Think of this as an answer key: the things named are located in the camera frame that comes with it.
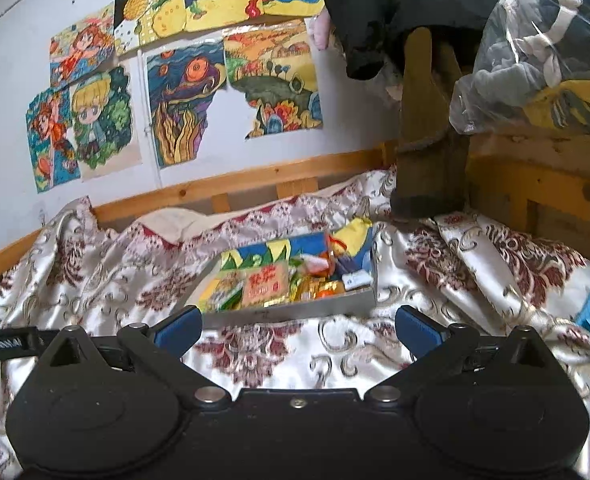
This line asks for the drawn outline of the yellow green snack packet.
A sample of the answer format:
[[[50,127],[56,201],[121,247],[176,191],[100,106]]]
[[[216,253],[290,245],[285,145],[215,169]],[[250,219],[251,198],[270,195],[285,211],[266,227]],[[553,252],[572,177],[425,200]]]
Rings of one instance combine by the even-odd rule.
[[[315,300],[316,294],[326,282],[324,275],[311,273],[302,261],[296,260],[293,266],[289,266],[289,301]]]

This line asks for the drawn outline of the mixed nuts clear packet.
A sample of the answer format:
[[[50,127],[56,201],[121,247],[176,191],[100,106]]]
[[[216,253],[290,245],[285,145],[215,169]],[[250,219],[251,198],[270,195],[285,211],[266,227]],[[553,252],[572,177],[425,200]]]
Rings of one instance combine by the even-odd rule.
[[[199,295],[197,307],[203,313],[234,310],[242,299],[245,278],[239,270],[218,273]]]

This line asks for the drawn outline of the blue white snack packet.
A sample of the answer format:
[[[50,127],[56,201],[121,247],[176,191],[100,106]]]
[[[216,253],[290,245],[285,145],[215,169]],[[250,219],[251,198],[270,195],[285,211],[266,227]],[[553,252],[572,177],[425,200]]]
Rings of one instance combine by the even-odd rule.
[[[369,287],[373,283],[370,272],[363,270],[350,256],[341,255],[336,258],[335,272],[341,279],[347,292],[362,287]]]

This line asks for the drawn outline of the wooden bed frame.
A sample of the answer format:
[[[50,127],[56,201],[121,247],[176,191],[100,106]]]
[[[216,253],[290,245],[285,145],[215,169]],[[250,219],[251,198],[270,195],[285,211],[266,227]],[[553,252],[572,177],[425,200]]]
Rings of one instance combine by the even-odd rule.
[[[122,229],[157,209],[203,205],[215,214],[319,190],[355,174],[388,169],[395,144],[320,155],[170,186],[94,208],[100,226]],[[480,136],[468,160],[469,204],[509,228],[560,240],[590,259],[590,138]]]

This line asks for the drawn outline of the floral satin bedspread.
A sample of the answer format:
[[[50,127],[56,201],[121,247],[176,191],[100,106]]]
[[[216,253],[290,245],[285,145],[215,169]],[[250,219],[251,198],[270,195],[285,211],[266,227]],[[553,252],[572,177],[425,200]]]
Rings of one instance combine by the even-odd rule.
[[[403,304],[436,322],[505,335],[534,326],[590,408],[590,260],[556,240],[512,230],[470,210],[393,224],[394,171],[369,171],[318,193],[238,214],[164,209],[124,231],[103,230],[80,198],[48,222],[0,283],[0,328],[82,326],[112,335],[155,324],[211,259],[294,255],[290,235],[335,232],[348,246],[372,240],[376,307],[365,315],[208,330],[184,356],[231,393],[244,388],[365,391],[412,358],[397,340]]]

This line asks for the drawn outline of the torn landscape wall drawing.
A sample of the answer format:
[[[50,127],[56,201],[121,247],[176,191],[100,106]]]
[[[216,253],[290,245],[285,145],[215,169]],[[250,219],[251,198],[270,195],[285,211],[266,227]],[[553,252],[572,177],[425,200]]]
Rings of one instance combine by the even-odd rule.
[[[323,126],[316,66],[303,20],[223,35],[230,86],[254,110],[249,139]]]

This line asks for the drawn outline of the orange red snack packet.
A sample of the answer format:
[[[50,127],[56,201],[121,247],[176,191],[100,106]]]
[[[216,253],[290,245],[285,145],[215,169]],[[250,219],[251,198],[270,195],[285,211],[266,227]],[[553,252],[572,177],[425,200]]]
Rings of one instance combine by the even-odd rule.
[[[318,255],[301,255],[306,271],[317,278],[328,278],[335,272],[338,256],[345,255],[347,245],[339,238],[326,235],[324,237],[324,250]]]

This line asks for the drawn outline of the black hanging garment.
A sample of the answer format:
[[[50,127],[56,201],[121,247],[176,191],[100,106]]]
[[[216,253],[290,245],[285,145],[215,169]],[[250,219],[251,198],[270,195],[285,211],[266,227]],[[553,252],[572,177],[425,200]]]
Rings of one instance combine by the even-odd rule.
[[[459,64],[473,66],[482,33],[498,0],[324,0],[351,79],[369,80],[391,61],[401,72],[414,29],[429,29],[454,49]]]

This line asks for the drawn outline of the blond kid wall drawing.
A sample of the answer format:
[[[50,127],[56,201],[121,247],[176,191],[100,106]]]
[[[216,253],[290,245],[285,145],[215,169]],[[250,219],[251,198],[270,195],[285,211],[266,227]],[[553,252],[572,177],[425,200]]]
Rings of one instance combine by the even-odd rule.
[[[131,106],[130,72],[116,65],[69,90],[81,179],[89,181],[142,162]]]

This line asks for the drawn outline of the pink white snack packet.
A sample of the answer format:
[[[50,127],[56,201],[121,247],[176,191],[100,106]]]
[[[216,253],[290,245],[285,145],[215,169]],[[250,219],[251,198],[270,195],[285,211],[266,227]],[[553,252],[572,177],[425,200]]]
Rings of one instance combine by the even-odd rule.
[[[289,265],[285,261],[268,263],[246,274],[242,309],[258,309],[289,301]]]

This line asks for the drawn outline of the olive brown hanging garment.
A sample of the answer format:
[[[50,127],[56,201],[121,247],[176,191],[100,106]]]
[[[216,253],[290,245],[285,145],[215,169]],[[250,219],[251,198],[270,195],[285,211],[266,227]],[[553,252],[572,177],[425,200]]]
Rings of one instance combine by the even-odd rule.
[[[396,148],[396,219],[434,218],[466,202],[469,139],[449,122],[452,90],[461,77],[455,51],[425,27],[405,44],[400,130]]]

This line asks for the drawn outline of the anime girl wall drawing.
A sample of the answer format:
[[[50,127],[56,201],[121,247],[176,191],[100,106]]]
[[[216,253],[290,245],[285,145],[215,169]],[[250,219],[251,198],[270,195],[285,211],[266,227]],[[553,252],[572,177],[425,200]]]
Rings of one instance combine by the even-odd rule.
[[[114,12],[109,3],[55,34],[48,48],[50,87],[26,111],[34,185],[44,193],[80,178],[76,149],[69,140],[69,87],[97,70],[114,53]]]

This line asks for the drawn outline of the torn seaweed wall drawing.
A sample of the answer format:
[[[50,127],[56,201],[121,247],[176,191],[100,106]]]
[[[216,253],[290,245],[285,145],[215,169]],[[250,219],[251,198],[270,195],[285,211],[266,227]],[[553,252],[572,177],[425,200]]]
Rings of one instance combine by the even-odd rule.
[[[205,41],[146,60],[146,82],[158,166],[196,159],[207,112],[227,82],[223,42]]]

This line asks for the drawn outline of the dinosaur painted tray box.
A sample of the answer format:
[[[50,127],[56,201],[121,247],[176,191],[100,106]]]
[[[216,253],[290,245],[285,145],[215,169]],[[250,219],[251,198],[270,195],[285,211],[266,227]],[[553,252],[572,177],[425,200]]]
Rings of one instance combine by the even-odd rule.
[[[373,224],[350,220],[324,230],[234,248],[212,258],[188,303],[206,328],[333,315],[364,316],[376,306]]]

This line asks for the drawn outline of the plastic bag of clothes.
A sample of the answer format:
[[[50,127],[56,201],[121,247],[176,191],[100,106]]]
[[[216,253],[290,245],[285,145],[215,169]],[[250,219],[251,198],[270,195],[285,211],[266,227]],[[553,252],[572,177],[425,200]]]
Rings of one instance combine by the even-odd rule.
[[[449,113],[463,134],[590,134],[590,0],[498,0]]]

